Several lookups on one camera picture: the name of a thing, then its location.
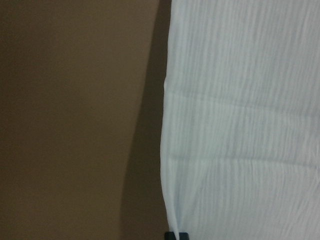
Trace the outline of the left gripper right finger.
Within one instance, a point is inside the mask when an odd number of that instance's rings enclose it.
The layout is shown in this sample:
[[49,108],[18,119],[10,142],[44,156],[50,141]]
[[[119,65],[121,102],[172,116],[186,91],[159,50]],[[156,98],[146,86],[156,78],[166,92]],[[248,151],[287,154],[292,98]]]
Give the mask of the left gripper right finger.
[[189,240],[189,234],[187,232],[180,232],[179,240]]

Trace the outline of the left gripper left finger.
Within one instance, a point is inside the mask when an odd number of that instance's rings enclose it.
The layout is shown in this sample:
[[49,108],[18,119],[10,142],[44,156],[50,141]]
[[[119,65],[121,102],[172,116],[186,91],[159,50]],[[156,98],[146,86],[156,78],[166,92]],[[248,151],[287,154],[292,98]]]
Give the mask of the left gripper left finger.
[[176,240],[175,233],[172,231],[167,231],[164,233],[164,240]]

